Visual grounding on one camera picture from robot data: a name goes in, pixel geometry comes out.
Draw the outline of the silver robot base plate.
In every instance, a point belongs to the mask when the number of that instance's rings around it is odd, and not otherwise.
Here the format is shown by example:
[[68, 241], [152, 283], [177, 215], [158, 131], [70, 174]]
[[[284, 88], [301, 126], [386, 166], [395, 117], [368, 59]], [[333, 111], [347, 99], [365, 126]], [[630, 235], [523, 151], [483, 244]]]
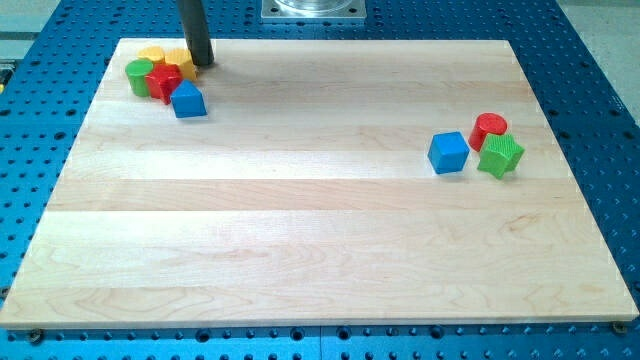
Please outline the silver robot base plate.
[[261, 0], [265, 21], [364, 20], [365, 0]]

